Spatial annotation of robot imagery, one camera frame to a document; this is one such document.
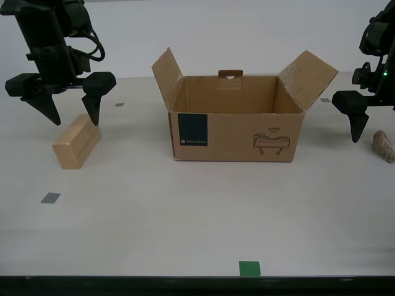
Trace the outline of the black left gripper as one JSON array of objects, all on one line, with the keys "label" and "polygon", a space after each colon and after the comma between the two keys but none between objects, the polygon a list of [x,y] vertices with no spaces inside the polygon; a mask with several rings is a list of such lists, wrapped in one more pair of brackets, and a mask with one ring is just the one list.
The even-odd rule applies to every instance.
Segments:
[{"label": "black left gripper", "polygon": [[29,44],[28,48],[27,59],[35,63],[38,74],[22,73],[7,80],[5,89],[8,95],[20,97],[22,102],[59,126],[60,116],[48,91],[60,93],[83,87],[83,104],[93,124],[98,125],[101,99],[117,84],[115,76],[111,72],[94,72],[83,80],[79,77],[83,73],[83,54],[65,43],[48,46]]}]

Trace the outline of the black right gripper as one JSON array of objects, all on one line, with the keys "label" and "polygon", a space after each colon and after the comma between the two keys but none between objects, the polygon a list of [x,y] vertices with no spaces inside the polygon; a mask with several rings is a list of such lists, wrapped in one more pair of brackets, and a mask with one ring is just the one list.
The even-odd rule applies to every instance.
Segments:
[{"label": "black right gripper", "polygon": [[380,56],[374,72],[369,62],[355,69],[353,84],[359,85],[360,89],[367,89],[373,95],[363,96],[358,91],[337,91],[332,104],[348,116],[352,141],[358,142],[369,119],[366,114],[368,107],[394,107],[394,46],[387,54]]}]

